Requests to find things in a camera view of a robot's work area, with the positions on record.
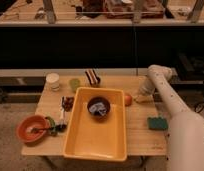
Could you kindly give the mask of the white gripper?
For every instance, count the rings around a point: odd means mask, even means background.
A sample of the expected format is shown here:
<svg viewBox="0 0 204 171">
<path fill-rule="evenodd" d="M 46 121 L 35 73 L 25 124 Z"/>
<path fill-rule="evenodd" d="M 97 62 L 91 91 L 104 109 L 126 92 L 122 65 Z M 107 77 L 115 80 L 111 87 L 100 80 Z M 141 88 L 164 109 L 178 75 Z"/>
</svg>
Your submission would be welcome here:
<svg viewBox="0 0 204 171">
<path fill-rule="evenodd" d="M 137 103 L 148 103 L 153 100 L 149 95 L 152 95 L 155 91 L 155 87 L 149 78 L 146 78 L 139 87 L 139 93 L 134 98 Z"/>
</svg>

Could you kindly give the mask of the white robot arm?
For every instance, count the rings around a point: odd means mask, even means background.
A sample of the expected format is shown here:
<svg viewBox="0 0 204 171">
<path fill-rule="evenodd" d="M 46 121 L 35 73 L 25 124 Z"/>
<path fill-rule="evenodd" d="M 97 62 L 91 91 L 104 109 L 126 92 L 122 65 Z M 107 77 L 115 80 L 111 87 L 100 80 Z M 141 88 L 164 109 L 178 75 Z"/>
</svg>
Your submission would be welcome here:
<svg viewBox="0 0 204 171">
<path fill-rule="evenodd" d="M 134 99 L 146 102 L 159 92 L 171 119 L 167 138 L 167 171 L 204 171 L 204 118 L 191 110 L 169 84 L 169 67 L 150 65 Z"/>
</svg>

